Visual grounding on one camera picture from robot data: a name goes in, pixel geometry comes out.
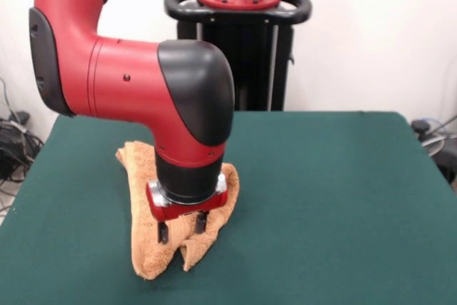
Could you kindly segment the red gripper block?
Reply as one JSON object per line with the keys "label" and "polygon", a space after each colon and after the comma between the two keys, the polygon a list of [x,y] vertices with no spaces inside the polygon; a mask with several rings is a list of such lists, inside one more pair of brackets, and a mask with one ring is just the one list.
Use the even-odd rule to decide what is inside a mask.
{"label": "red gripper block", "polygon": [[158,180],[146,184],[146,198],[152,216],[160,221],[157,224],[157,236],[160,244],[169,242],[169,227],[165,221],[177,219],[180,216],[198,212],[195,233],[202,234],[206,230],[209,211],[224,206],[228,199],[228,182],[221,172],[217,178],[215,192],[205,201],[198,204],[179,204],[164,196],[164,189]]}

